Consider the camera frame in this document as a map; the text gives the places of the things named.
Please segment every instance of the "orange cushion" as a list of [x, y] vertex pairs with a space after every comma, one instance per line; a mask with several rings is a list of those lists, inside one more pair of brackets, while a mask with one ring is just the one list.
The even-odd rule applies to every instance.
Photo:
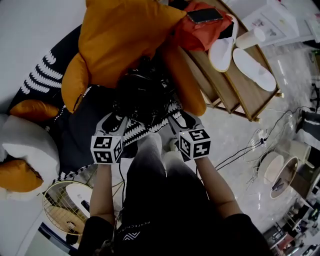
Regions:
[[12, 160], [0, 164], [0, 187], [13, 192], [30, 192], [44, 181], [24, 160]]
[[166, 40], [159, 48], [163, 62], [174, 81], [176, 93], [185, 111], [202, 116], [207, 105], [202, 96], [198, 82], [192, 74], [178, 46]]
[[43, 122], [58, 115], [59, 109], [41, 100], [26, 99], [11, 110], [10, 114], [31, 122]]
[[89, 82], [109, 88], [142, 56], [153, 57], [186, 15], [153, 0], [87, 0], [86, 6], [79, 52], [91, 75]]
[[89, 77], [86, 63], [77, 53], [69, 63], [62, 79], [61, 94], [65, 107], [73, 113], [88, 88]]

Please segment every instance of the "person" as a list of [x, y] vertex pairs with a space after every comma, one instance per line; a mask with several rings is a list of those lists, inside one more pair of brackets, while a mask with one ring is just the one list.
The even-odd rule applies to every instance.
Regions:
[[320, 124], [320, 114], [301, 111], [295, 132], [297, 133], [302, 129], [306, 133], [311, 134], [315, 139], [320, 141], [320, 125], [306, 122], [306, 120]]
[[179, 151], [163, 164], [161, 150], [157, 133], [138, 141], [118, 229], [111, 166], [98, 166], [79, 255], [272, 255], [207, 157], [195, 160], [202, 183]]

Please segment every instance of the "floor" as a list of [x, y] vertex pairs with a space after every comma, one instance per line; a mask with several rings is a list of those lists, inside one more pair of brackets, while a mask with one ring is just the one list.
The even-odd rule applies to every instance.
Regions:
[[[311, 81], [312, 76], [316, 75], [316, 68], [308, 55], [311, 49], [303, 44], [295, 43], [281, 47], [267, 46], [262, 50], [271, 65], [281, 92], [284, 93], [284, 98], [272, 99], [267, 109], [260, 114], [260, 123], [249, 122], [242, 117], [208, 108], [201, 116], [201, 121], [213, 141], [209, 158], [215, 166], [238, 150], [245, 148], [251, 139], [256, 141], [256, 144], [258, 135], [255, 131], [261, 129], [269, 133], [283, 114], [282, 112], [288, 109], [294, 111], [299, 106], [310, 106]], [[293, 117], [285, 115], [270, 134], [266, 146], [260, 146], [247, 153], [245, 158], [240, 157], [219, 170], [231, 187], [242, 211], [251, 217], [252, 222], [261, 232], [282, 219], [299, 196], [289, 187], [279, 198], [271, 199], [270, 187], [264, 184], [259, 175], [253, 183], [250, 182], [254, 173], [253, 167], [257, 165], [257, 162], [252, 160], [258, 159], [269, 146], [276, 145], [280, 139], [296, 138], [320, 149], [320, 142], [309, 134], [303, 131], [295, 134], [297, 118], [298, 111]], [[131, 162], [132, 159], [121, 161], [121, 171], [125, 178]], [[194, 161], [189, 161], [187, 164], [192, 170], [196, 169]], [[94, 169], [92, 167], [91, 171], [83, 175], [88, 178]], [[112, 179], [113, 185], [122, 180], [119, 167], [116, 165], [112, 167]], [[113, 188], [116, 211], [119, 211], [122, 205], [122, 187], [118, 189], [119, 186]]]

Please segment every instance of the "black t-shirt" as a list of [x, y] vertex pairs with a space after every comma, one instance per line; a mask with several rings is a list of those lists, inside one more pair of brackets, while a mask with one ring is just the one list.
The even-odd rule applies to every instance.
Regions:
[[[116, 255], [240, 255], [271, 256], [267, 242], [245, 214], [226, 219], [199, 215], [135, 216], [115, 232]], [[114, 228], [94, 216], [87, 220], [78, 254], [91, 256], [113, 237]], [[102, 255], [109, 255], [108, 250]]]

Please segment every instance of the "black and white blanket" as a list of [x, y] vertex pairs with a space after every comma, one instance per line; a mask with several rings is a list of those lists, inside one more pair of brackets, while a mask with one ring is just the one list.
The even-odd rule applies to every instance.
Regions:
[[[96, 132], [97, 123], [112, 111], [115, 95], [115, 90], [112, 88], [90, 84], [81, 104], [73, 114], [65, 107], [61, 84], [70, 61], [79, 51], [80, 30], [81, 26], [74, 29], [42, 58], [23, 82], [9, 107], [10, 110], [17, 103], [30, 99], [41, 100], [60, 109], [56, 118], [40, 124], [52, 136], [59, 150], [58, 180], [72, 178], [93, 164], [90, 150], [91, 136]], [[125, 147], [122, 157], [134, 157], [137, 151], [135, 142], [167, 125], [168, 116], [174, 118], [181, 116], [180, 104], [174, 99], [170, 103], [167, 117], [150, 128], [129, 120], [124, 134]]]

